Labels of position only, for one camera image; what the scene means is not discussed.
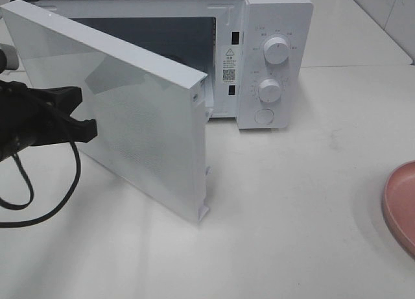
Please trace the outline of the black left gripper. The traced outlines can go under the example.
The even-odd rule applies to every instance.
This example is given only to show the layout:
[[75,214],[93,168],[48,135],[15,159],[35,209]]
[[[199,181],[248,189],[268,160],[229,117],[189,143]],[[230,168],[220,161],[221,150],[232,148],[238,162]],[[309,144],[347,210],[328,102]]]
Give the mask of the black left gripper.
[[95,119],[70,117],[82,103],[76,86],[35,89],[1,81],[1,152],[18,153],[31,146],[88,143],[97,136]]

